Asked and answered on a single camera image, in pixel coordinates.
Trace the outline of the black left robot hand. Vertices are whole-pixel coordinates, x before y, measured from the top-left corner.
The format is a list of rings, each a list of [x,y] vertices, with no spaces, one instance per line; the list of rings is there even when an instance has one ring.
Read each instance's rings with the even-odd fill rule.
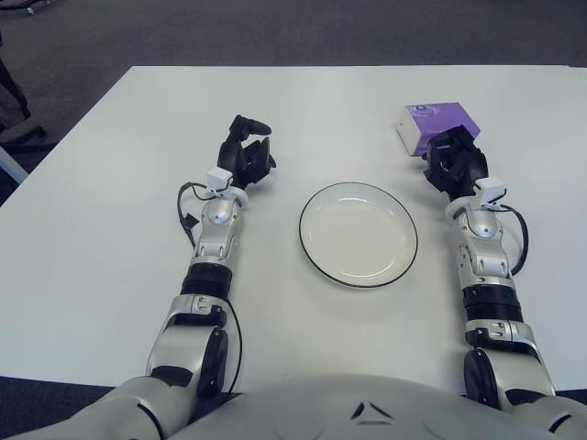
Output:
[[[271,128],[260,121],[236,115],[222,143],[217,166],[230,171],[232,186],[245,190],[276,167],[270,152]]]

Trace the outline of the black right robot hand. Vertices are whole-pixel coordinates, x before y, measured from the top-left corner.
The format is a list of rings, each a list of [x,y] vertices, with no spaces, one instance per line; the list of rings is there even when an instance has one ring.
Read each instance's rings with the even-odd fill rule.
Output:
[[[424,170],[427,181],[451,201],[473,196],[475,182],[489,176],[484,154],[463,125],[429,139],[422,159],[427,165]]]

